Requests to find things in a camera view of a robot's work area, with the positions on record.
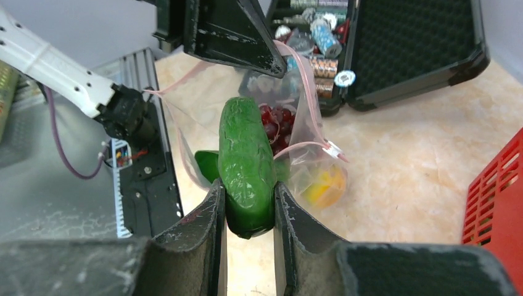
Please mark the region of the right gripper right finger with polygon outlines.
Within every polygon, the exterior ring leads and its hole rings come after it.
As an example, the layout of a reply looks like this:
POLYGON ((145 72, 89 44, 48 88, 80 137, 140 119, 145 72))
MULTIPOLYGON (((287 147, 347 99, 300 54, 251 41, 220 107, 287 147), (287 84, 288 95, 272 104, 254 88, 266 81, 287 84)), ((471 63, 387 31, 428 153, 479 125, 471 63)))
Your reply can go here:
POLYGON ((516 295, 501 263, 466 245, 349 242, 274 188, 278 295, 516 295))

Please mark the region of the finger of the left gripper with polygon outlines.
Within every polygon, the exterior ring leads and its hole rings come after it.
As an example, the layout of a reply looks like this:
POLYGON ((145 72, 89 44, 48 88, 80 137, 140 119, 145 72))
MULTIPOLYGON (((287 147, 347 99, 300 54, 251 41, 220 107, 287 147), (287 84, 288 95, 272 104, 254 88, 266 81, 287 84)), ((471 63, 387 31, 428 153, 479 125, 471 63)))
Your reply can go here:
POLYGON ((186 1, 184 52, 276 78, 286 72, 257 1, 186 1))

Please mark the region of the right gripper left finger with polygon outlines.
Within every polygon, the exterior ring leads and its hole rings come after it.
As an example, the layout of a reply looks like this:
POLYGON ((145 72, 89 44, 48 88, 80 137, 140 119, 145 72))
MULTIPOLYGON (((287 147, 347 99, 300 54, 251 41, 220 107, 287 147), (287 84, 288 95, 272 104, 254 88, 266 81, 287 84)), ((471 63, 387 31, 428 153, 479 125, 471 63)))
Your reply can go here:
POLYGON ((226 191, 150 239, 1 244, 2 295, 226 295, 226 191))

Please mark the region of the yellow green toy fruit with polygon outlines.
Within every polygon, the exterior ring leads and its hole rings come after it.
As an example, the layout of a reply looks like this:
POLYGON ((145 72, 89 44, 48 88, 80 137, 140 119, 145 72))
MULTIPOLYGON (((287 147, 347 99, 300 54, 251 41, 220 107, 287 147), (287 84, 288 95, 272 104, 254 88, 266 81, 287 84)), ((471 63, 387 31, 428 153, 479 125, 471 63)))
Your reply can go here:
POLYGON ((318 178, 309 185, 302 197, 315 208, 328 208, 338 202, 347 190, 345 169, 333 165, 329 169, 319 170, 318 178))

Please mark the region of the clear zip top bag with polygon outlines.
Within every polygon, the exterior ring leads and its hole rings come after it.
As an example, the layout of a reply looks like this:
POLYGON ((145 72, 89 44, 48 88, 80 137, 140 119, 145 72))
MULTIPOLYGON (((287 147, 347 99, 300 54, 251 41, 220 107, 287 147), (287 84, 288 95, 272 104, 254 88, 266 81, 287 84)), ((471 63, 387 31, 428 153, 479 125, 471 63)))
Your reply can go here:
POLYGON ((280 41, 276 47, 293 58, 301 79, 294 124, 284 131, 253 98, 230 98, 221 112, 216 167, 235 209, 272 209, 278 181, 310 206, 327 208, 347 190, 347 159, 322 132, 308 59, 280 41))

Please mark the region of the dark red toy grapes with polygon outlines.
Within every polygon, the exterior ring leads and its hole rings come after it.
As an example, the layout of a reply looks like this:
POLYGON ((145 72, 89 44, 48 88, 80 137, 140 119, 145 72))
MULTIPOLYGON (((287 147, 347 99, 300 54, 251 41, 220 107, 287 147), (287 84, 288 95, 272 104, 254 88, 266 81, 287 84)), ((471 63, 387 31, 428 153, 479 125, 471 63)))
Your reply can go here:
POLYGON ((261 122, 270 142, 273 155, 290 146, 296 111, 290 105, 259 105, 261 122))

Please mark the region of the green toy cucumber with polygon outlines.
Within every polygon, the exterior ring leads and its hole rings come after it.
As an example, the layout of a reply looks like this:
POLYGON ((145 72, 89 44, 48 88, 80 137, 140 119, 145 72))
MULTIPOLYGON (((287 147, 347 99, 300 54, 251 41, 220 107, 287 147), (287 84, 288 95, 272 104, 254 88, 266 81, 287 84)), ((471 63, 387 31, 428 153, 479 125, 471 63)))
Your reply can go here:
POLYGON ((254 99, 233 97, 219 126, 218 170, 226 190, 226 219, 238 237, 251 239, 274 226, 273 153, 254 99))

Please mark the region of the white green toy leek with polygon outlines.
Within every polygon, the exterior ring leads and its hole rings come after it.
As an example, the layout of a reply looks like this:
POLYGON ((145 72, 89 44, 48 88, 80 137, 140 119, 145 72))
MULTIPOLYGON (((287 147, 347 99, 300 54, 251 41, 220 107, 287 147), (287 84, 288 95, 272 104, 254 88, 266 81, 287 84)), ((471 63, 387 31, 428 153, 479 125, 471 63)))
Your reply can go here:
POLYGON ((217 150, 198 150, 194 154, 200 172, 211 184, 214 180, 220 177, 218 170, 218 155, 219 153, 217 150))

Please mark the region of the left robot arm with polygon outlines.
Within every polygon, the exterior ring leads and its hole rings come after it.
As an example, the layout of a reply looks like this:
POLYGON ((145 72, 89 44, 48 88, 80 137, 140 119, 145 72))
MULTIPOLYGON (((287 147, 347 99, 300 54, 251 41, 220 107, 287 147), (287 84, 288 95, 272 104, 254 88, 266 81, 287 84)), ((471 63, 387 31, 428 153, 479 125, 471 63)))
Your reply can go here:
MULTIPOLYGON (((257 1, 154 1, 155 37, 200 60, 280 78, 284 47, 257 1)), ((142 91, 100 76, 1 11, 1 60, 57 91, 112 138, 143 147, 159 134, 142 91)))

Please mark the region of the black poker chip case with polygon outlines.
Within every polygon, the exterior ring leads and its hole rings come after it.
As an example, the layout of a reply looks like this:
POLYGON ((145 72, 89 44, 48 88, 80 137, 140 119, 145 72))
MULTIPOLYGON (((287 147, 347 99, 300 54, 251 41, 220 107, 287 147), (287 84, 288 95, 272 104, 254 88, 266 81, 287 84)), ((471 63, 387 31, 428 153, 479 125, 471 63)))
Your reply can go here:
POLYGON ((320 95, 326 117, 469 81, 490 62, 479 1, 348 1, 338 16, 338 69, 356 79, 320 95))

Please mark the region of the red plastic basket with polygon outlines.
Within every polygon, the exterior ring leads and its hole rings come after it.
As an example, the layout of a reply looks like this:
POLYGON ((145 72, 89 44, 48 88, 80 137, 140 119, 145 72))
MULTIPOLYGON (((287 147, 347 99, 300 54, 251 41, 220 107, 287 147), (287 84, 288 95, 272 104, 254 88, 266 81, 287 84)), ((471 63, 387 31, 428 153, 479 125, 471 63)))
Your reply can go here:
POLYGON ((493 253, 522 294, 522 130, 469 185, 461 243, 493 253))

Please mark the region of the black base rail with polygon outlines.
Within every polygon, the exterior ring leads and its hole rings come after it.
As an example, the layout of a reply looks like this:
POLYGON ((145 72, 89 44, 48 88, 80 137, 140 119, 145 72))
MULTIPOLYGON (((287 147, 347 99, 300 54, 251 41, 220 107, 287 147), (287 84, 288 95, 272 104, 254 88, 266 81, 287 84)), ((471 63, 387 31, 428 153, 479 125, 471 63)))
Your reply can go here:
POLYGON ((163 110, 149 103, 149 120, 159 132, 148 149, 111 141, 117 237, 155 237, 184 215, 163 110))

